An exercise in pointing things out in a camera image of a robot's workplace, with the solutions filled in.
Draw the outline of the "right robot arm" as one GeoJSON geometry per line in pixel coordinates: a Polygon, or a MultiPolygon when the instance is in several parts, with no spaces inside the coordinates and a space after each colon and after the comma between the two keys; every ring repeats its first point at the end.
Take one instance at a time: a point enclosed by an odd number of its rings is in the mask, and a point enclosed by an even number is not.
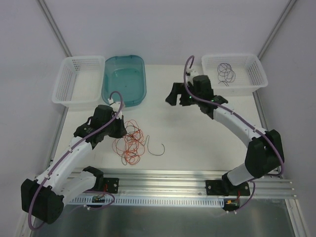
{"type": "Polygon", "coordinates": [[[206,186],[212,196],[236,195],[249,181],[283,167],[281,135],[274,129],[255,128],[229,108],[227,99],[214,94],[208,76],[196,76],[189,82],[175,82],[165,101],[171,106],[197,105],[203,114],[225,126],[247,148],[244,163],[225,173],[221,180],[206,186]]]}

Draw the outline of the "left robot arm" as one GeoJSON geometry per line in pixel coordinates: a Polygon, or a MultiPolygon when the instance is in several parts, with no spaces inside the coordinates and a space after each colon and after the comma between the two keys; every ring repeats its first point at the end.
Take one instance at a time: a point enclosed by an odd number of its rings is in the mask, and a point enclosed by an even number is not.
{"type": "Polygon", "coordinates": [[[64,207],[81,193],[104,193],[104,173],[95,167],[84,168],[79,176],[72,180],[68,180],[68,177],[78,163],[106,136],[121,138],[126,134],[122,108],[121,102],[97,106],[93,116],[75,130],[61,157],[54,159],[37,178],[26,179],[22,183],[22,209],[28,214],[31,230],[36,230],[32,222],[33,217],[41,220],[43,224],[52,224],[60,217],[64,207]]]}

